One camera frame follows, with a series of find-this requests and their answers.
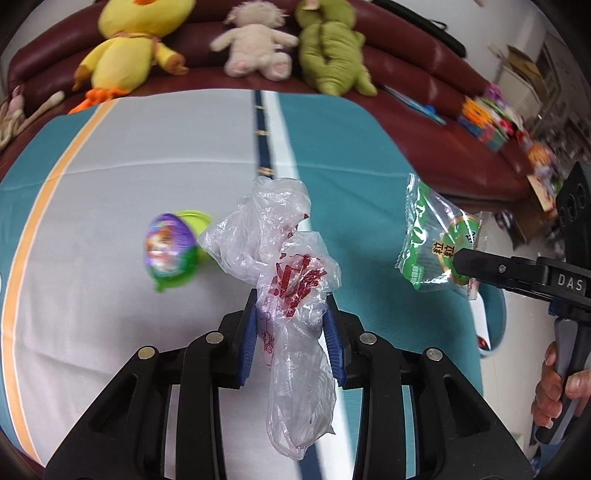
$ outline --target red leather sofa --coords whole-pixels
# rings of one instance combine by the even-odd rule
[[[290,15],[298,0],[275,0]],[[187,22],[166,38],[182,53],[190,72],[172,77],[154,67],[133,95],[204,88],[263,89],[312,93],[295,62],[286,82],[271,82],[258,73],[243,79],[227,77],[222,66],[228,52],[212,53],[208,45],[225,28],[222,21],[240,0],[198,0]],[[416,172],[433,188],[470,209],[499,209],[530,195],[525,176],[531,166],[515,141],[499,153],[479,143],[453,119],[466,95],[481,94],[488,82],[441,42],[400,17],[363,0],[351,0],[357,11],[356,30],[366,36],[365,63],[377,86],[393,87],[415,100],[433,105],[448,120],[442,127],[411,110],[384,90],[374,98],[350,92],[346,98],[367,109],[406,155]],[[103,38],[96,27],[104,1],[56,24],[23,47],[8,69],[8,89],[25,85],[27,114],[52,93],[64,90],[66,101],[45,114],[0,154],[0,179],[18,154],[52,117],[77,105],[83,93],[72,90],[73,73],[82,58]],[[298,34],[293,16],[285,29]],[[371,152],[360,163],[371,162]]]

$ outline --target green snack packaging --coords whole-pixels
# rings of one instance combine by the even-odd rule
[[[409,176],[407,236],[397,267],[416,290],[467,286],[470,278],[453,268],[453,256],[478,245],[481,215],[470,215],[448,202],[415,174]]]

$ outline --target stuffed animal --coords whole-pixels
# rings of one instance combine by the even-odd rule
[[[64,92],[54,93],[29,118],[25,117],[25,97],[22,85],[12,91],[12,99],[0,106],[0,151],[10,140],[20,135],[31,123],[64,100]]]
[[[286,15],[270,2],[254,0],[234,7],[225,24],[237,28],[224,32],[210,44],[212,51],[230,48],[230,57],[224,71],[230,77],[242,77],[259,70],[273,81],[288,79],[291,75],[291,57],[277,48],[295,47],[298,38],[273,30],[285,25]]]
[[[320,93],[344,95],[355,87],[377,95],[361,47],[365,37],[353,31],[355,10],[346,0],[303,0],[295,9],[302,28],[300,64],[306,83]]]
[[[189,17],[195,0],[109,0],[99,17],[107,39],[95,47],[74,74],[73,91],[92,78],[86,100],[70,113],[127,95],[146,81],[152,65],[172,75],[189,71],[184,57],[160,39]]]

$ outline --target green plush toy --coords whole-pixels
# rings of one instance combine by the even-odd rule
[[[351,88],[377,95],[361,47],[365,37],[353,31],[355,10],[346,0],[303,0],[295,9],[300,34],[300,64],[306,83],[320,93],[344,95]]]

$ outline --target human hand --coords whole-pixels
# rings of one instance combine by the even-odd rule
[[[531,406],[534,423],[549,429],[554,424],[553,419],[559,417],[562,412],[562,378],[554,371],[556,358],[556,343],[553,342],[546,351],[540,383],[535,388],[535,400]],[[569,377],[566,382],[566,396],[571,400],[581,399],[575,412],[576,416],[581,415],[591,397],[591,370],[584,370]]]

